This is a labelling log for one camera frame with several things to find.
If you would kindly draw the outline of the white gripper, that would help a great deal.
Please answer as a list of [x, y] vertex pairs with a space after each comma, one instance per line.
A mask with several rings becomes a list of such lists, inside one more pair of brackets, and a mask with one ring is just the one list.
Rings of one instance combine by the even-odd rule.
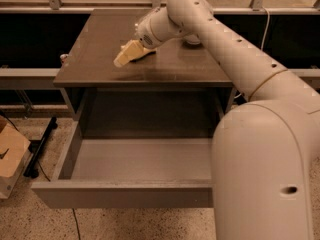
[[153, 49], [163, 43], [163, 24], [156, 15], [147, 15], [136, 24], [136, 37], [138, 40], [130, 40], [121, 47], [121, 51], [114, 59], [116, 67], [122, 67], [132, 60], [138, 59], [144, 54], [144, 47]]

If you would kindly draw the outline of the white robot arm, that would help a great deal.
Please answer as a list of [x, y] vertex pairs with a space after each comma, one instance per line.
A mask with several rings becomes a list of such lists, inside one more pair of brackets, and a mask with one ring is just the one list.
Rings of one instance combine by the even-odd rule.
[[205, 0], [167, 0], [148, 13], [114, 63], [188, 34], [246, 100], [213, 137], [217, 240], [314, 240], [309, 171], [320, 155], [320, 94], [217, 20]]

